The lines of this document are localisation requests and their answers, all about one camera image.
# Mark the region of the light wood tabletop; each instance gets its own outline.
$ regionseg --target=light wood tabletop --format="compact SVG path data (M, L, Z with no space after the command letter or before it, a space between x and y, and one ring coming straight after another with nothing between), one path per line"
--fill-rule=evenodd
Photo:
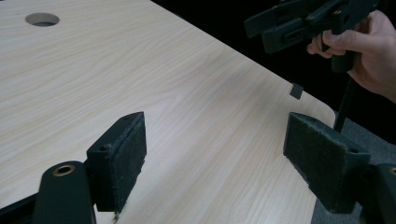
M0 78L0 207L144 111L148 155L118 223L310 223L288 115L332 126L333 111L149 0L1 1Z

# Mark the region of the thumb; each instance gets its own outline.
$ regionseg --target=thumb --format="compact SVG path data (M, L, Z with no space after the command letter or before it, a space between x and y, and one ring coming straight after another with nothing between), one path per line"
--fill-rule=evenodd
M346 30L340 35L332 35L331 31L323 32L323 42L334 49L352 50L367 53L375 49L372 36L353 30Z

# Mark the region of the gray carpet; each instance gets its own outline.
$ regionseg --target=gray carpet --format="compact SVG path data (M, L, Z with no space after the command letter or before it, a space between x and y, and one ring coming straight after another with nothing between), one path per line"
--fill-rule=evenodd
M396 146L370 133L355 122L346 119L341 134L368 150L371 153L371 164L396 164ZM341 215L328 212L317 200L311 224L359 224L360 214L361 206L358 203L352 214Z

